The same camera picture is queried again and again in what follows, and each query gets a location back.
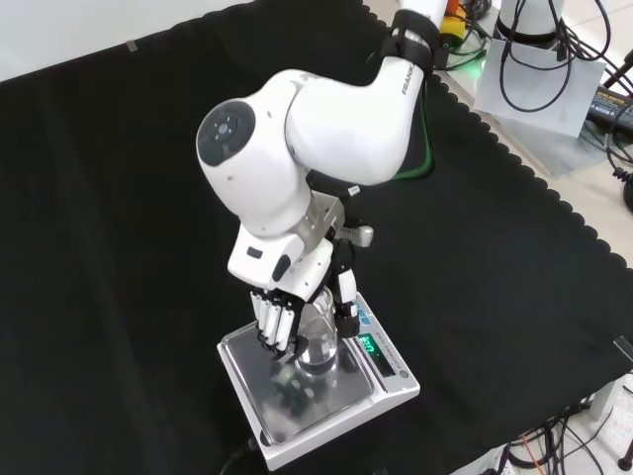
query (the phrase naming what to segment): electrical cord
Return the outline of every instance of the electrical cord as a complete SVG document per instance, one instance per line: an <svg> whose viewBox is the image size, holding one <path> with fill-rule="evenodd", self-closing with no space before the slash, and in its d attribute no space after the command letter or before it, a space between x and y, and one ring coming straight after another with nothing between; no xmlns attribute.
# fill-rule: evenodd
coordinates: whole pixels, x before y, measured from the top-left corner
<svg viewBox="0 0 633 475"><path fill-rule="evenodd" d="M613 118L613 121L611 122L609 131L604 136L604 146L606 148L606 157L609 160L609 163L611 164L611 166L613 167L613 176L615 176L618 180L622 181L623 183L626 183L629 186L633 184L633 173L631 173L630 171L624 170L621 166L617 166L615 162L613 161L613 156L616 156L617 158L619 158L620 160L624 162L627 162L628 158L626 156L622 156L621 154L613 150L613 148L611 147L611 144L613 143L613 136L615 134L615 128L617 126L617 122L631 108L631 106L633 106L633 103L625 104L624 106L620 108L620 111L615 115L615 117Z"/></svg>
<svg viewBox="0 0 633 475"><path fill-rule="evenodd" d="M534 457L534 454L532 453L532 449L530 448L530 444L527 442L527 438L525 438L525 435L522 435L521 438L523 439L523 443L525 444L525 448L527 448L527 453L529 453L532 462L541 473L541 475L545 475L545 472L541 468L541 465L539 464L539 462L536 461L536 457Z"/></svg>
<svg viewBox="0 0 633 475"><path fill-rule="evenodd" d="M505 91L505 64L507 61L507 58L510 55L510 50L512 48L512 43L514 43L514 35L516 34L516 28L518 26L518 22L519 22L519 18L521 15L521 12L523 11L523 7L525 6L525 2L526 0L520 0L519 2L516 2L516 6L514 8L514 21L512 22L512 27L510 28L510 34L509 34L509 38L508 38L508 42L505 44L505 47L503 48L503 53L501 54L501 67L499 69L499 87L501 90L501 96L503 96L503 99L505 100L505 102L507 103L508 106L510 106L512 109L518 111L518 112L522 112L522 113L526 113L526 114L532 114L535 112L540 112L543 111L545 109L547 109L548 107L550 107L552 104L554 104L556 101L558 101L560 99L560 97L563 95L563 93L565 92L565 89L567 89L567 86L570 82L570 78L572 77L572 59L568 60L566 65L567 65L567 74L565 75L565 81L563 82L563 85L561 86L561 89L559 90L559 92L554 96L554 98L552 100L550 100L547 104L544 104L543 106L540 107L536 107L533 109L527 109L524 107L519 107L516 104L514 104L509 97L507 96L507 92ZM559 25L560 23L558 22L558 18L555 19L555 22L557 24L557 30L560 31ZM570 45L570 41L569 41L569 36L565 36L566 38L566 46L569 47Z"/></svg>
<svg viewBox="0 0 633 475"><path fill-rule="evenodd" d="M578 452L580 449L587 447L600 433L600 431L602 430L602 428L604 427L604 425L608 422L608 420L611 418L611 415L613 414L613 409L611 409L611 411L609 411L609 414L606 416L606 418L604 419L604 421L602 421L602 424L600 424L600 426L597 428L597 430L595 431L595 433L591 436L591 438L587 441L587 442L582 442L581 441L581 445L576 447L574 450L572 450L570 453L566 453L563 458L567 458L570 455Z"/></svg>
<svg viewBox="0 0 633 475"><path fill-rule="evenodd" d="M460 69L486 56L486 46L488 45L488 39L485 35L482 35L482 29L481 27L479 27L477 22L488 14L491 7L492 0L470 0L462 4L462 8L466 12L466 17L464 18L459 15L455 15L455 17L464 21L468 26L468 30L466 32L466 35L464 36L464 39L458 45L450 49L450 54L454 56L469 56L469 59L458 62L456 64L447 65L443 68L445 71L454 71ZM479 47L471 51L460 51L460 48L466 44L473 32L476 32L477 36L479 37Z"/></svg>
<svg viewBox="0 0 633 475"><path fill-rule="evenodd" d="M519 446L519 445L525 445L526 442L529 443L530 441L536 440L542 436L545 436L545 454L543 455L543 457L540 460L521 460L519 459L516 455L514 455L513 453L508 451L508 460L509 462L518 467L518 468L522 468L522 469L535 469L537 468L537 465L540 466L546 466L547 467L547 472L550 474L554 474L554 475L558 475L559 474L559 466L561 466L561 471L564 472L565 471L565 466L564 466L564 461L563 459L565 458L564 456L564 451L561 450L561 447L565 446L564 443L564 439L565 439L565 431L568 428L568 421L569 418L571 416L575 416L576 414L581 413L582 411L586 411L590 408L590 404L589 403L578 403L578 404L574 404L572 406L570 406L569 408L567 408L565 411L563 411L563 413L561 413L560 415L558 415L556 418L552 418L549 419L548 421L546 421L544 424L542 424L539 427L535 427L531 430L529 430L528 432L525 432L521 438L511 442L508 444L508 449L510 447L515 447L515 446ZM554 428L558 425L558 424L562 424L563 425L563 429L561 430L560 435L558 436L558 441L556 443L554 443ZM536 432L535 435L533 435L530 438L527 438L530 434ZM553 462L553 467L550 468L550 461Z"/></svg>
<svg viewBox="0 0 633 475"><path fill-rule="evenodd" d="M587 48L584 48L584 44L581 42L581 40L578 38L578 36L574 33L574 31L571 30L569 27L567 27L563 20L559 19L558 14L556 12L556 8L554 6L553 0L548 0L550 11L552 13L552 17L554 19L554 24L555 24L555 27L556 27L556 34L557 34L558 41L559 41L559 48L563 48L564 49L564 51L566 53L567 61L562 63L562 64L558 64L556 66L551 66L551 67L536 66L534 64L529 64L527 62L518 60L514 56L514 54L512 52L512 44L514 43L514 36L516 34L516 29L517 29L517 26L518 26L520 14L523 11L523 7L525 6L525 2L526 2L526 0L519 0L519 1L517 1L516 5L514 7L514 20L512 22L512 26L510 28L508 41L506 42L506 44L504 46L504 49L503 49L503 52L501 54L501 65L500 65L500 70L499 70L499 87L500 87L500 91L501 91L501 95L503 96L503 99L505 100L505 102L512 109L514 109L514 110L516 110L518 112L528 113L529 114L529 113L535 113L535 112L543 111L544 109L547 109L548 107L552 106L556 101L558 101L561 98L561 96L563 95L563 93L567 89L567 86L569 85L571 74L572 74L572 63L573 63L573 61L575 59L578 58L578 59L581 59L583 61L596 61L598 59L604 58L604 55L608 51L608 48L609 48L609 46L611 44L611 24L609 22L608 15L606 14L606 11L605 11L604 6L602 5L601 1L600 0L595 0L595 3L597 5L598 9L600 10L600 14L602 15L602 19L604 20L604 25L605 25L605 29L606 29L606 41L605 41L605 44L604 44L604 47L603 47L602 51L597 51L595 55L591 55L587 51ZM514 104L509 99L509 97L507 95L507 92L505 90L504 72L505 72L505 65L506 65L508 57L511 57L512 60L517 62L518 64L521 64L521 65L523 65L525 67L529 67L529 68L535 69L535 70L552 71L552 70L560 69L560 68L563 68L563 67L567 67L567 73L565 75L565 80L564 80L563 85L561 86L559 92L548 103L544 104L543 106L536 107L536 108L533 108L533 109L527 109L527 108L519 107L516 104Z"/></svg>
<svg viewBox="0 0 633 475"><path fill-rule="evenodd" d="M431 141L431 134L428 132L428 117L426 114L426 100L427 100L427 87L426 79L422 81L421 99L420 99L420 115L422 119L422 133L424 134L425 153L424 162L418 168L409 171L403 171L398 173L392 178L392 180L409 180L413 178L420 178L426 176L433 167L434 152L433 143Z"/></svg>
<svg viewBox="0 0 633 475"><path fill-rule="evenodd" d="M566 28L568 31L571 31L571 30L570 30L567 26L565 26L565 23L564 23L564 22L563 22L563 26L564 26L564 28ZM595 54L599 54L599 51L598 51L597 49L595 49L595 48L594 48L594 47L592 47L591 45L589 45L589 44L587 44L587 43L585 43L585 42L583 42L583 41L581 41L581 40L578 40L578 44L579 44L579 47L581 47L582 49L588 49L589 51L591 51L591 52L593 52L593 53L595 53ZM603 56L601 59L603 59L603 60L604 60L604 62L606 62L606 63L607 63L607 64L608 64L611 68L613 68L613 70L615 70L615 71L617 71L617 70L618 70L618 66L617 66L617 65L616 65L613 61L611 61L608 57ZM607 72L607 73L608 73L611 77L615 77L615 73L613 73L613 72L609 71L608 69L607 69L607 71L606 71L606 72ZM629 78L627 75L624 75L624 76L622 76L622 77L621 77L621 78L619 78L619 79L620 79L620 80L617 80L617 83L618 83L618 84L622 85L621 80L623 79L623 80L625 80L625 81L628 83L628 87L629 87L629 88L633 88L633 80L631 80L631 78Z"/></svg>
<svg viewBox="0 0 633 475"><path fill-rule="evenodd" d="M604 470L602 470L602 466L600 465L600 462L597 461L597 458L595 458L595 455L593 455L593 452L591 452L591 449L589 447L587 447L588 442L583 442L583 440L572 430L571 427L568 427L569 431L572 433L572 435L578 439L578 442L581 443L581 447L585 449L585 452L587 453L587 455L591 458L591 460L593 460L593 463L595 464L595 466L597 467L598 472L600 472L600 475L604 475Z"/></svg>
<svg viewBox="0 0 633 475"><path fill-rule="evenodd" d="M470 10L473 20L479 22L483 19L493 7L492 0L464 0L462 4L464 10Z"/></svg>

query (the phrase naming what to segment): table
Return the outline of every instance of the table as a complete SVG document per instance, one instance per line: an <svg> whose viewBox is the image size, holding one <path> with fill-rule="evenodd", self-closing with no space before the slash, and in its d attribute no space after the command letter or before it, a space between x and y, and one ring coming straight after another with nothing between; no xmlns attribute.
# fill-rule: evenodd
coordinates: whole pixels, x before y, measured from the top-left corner
<svg viewBox="0 0 633 475"><path fill-rule="evenodd" d="M252 318L226 272L238 223L195 133L288 67L370 82L384 33L356 0L259 0L2 84L7 470L217 473L244 443L215 349ZM349 203L376 228L360 290L422 391L280 473L450 473L628 369L611 342L633 335L631 272L429 91L434 173Z"/></svg>

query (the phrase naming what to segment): green cable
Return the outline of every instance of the green cable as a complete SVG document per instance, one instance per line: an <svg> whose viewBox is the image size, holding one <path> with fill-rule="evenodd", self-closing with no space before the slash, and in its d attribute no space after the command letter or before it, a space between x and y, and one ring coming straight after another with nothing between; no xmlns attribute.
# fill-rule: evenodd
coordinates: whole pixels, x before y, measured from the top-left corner
<svg viewBox="0 0 633 475"><path fill-rule="evenodd" d="M431 154L431 147L428 140L428 128L426 127L426 114L424 114L424 106L424 96L422 95L422 99L420 100L420 112L422 115L422 131L424 133L424 144L426 146L426 158L424 159L424 163L413 170L398 173L392 178L392 180L407 180L411 178L417 178L419 176L425 175L431 169L431 165L433 164L433 156Z"/></svg>

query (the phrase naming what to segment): white wall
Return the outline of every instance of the white wall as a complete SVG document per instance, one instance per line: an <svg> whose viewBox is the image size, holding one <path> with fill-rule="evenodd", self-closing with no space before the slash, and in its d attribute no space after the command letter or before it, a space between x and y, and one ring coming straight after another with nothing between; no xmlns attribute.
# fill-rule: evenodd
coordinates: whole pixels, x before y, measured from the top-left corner
<svg viewBox="0 0 633 475"><path fill-rule="evenodd" d="M0 81L249 0L0 0Z"/></svg>

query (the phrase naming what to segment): green light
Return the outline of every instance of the green light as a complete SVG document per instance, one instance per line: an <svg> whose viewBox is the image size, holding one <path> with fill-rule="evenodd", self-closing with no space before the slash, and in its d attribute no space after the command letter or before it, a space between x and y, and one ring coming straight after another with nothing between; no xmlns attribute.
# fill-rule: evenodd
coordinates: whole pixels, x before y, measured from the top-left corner
<svg viewBox="0 0 633 475"><path fill-rule="evenodd" d="M369 353L374 352L374 345L370 341L369 337L361 336L360 340L363 342L363 346L365 346L365 350Z"/></svg>

